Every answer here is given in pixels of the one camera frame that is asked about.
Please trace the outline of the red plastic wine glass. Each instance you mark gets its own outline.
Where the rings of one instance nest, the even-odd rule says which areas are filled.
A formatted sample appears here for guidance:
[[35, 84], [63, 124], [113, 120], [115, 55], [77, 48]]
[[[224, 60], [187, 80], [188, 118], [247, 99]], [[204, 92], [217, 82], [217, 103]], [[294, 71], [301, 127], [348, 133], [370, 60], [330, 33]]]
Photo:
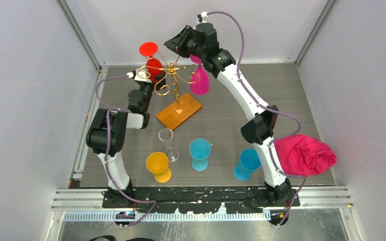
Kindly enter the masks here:
[[150, 79], [157, 83], [157, 76], [164, 72], [163, 65], [154, 55], [158, 52], [158, 46], [154, 42], [145, 42], [139, 47], [139, 53], [147, 58], [146, 69], [150, 73]]

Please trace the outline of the pink plastic wine glass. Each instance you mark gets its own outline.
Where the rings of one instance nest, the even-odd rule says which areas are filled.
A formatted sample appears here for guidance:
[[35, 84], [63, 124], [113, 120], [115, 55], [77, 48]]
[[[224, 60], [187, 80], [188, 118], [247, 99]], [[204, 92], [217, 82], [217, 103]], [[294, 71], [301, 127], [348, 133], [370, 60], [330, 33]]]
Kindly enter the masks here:
[[198, 67], [195, 71], [190, 74], [190, 90], [196, 95], [205, 95], [209, 92], [210, 82], [206, 71], [202, 67], [202, 61], [199, 57], [194, 55], [190, 56], [193, 63], [197, 64]]

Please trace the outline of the clear wine glass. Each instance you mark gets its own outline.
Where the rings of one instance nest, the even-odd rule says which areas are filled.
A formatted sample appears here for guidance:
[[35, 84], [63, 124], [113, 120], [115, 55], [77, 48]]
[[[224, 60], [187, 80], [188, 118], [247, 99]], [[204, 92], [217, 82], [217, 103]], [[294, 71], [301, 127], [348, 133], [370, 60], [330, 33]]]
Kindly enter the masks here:
[[173, 131], [169, 128], [164, 128], [159, 131], [158, 138], [163, 142], [165, 151], [170, 162], [175, 162], [179, 158], [179, 151], [173, 146]]

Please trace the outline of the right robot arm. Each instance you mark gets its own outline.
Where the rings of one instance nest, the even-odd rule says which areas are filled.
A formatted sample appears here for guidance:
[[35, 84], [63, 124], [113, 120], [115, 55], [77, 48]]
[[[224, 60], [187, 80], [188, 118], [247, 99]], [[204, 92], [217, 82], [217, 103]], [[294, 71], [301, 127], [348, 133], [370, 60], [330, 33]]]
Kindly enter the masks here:
[[275, 147], [271, 144], [278, 110], [259, 106], [258, 94], [238, 69], [234, 57], [220, 48], [214, 26], [211, 23], [200, 23], [194, 28], [187, 25], [175, 37], [165, 41], [164, 45], [182, 58], [200, 58], [205, 70], [234, 96], [248, 119], [241, 128], [241, 134], [254, 147], [261, 162], [267, 201], [273, 206], [286, 203], [291, 197], [292, 186], [289, 178], [282, 174]]

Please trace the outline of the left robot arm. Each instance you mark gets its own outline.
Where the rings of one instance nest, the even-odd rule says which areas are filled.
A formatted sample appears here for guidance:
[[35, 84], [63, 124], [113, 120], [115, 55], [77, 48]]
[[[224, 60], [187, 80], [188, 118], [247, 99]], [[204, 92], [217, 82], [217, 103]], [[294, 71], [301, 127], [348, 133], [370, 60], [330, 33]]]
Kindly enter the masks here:
[[138, 89], [128, 94], [128, 110], [99, 108], [86, 135], [86, 144], [101, 160], [108, 178], [109, 193], [122, 208], [134, 201], [132, 181], [123, 163], [122, 148], [127, 129], [145, 129], [150, 120], [148, 108], [155, 83], [136, 81]]

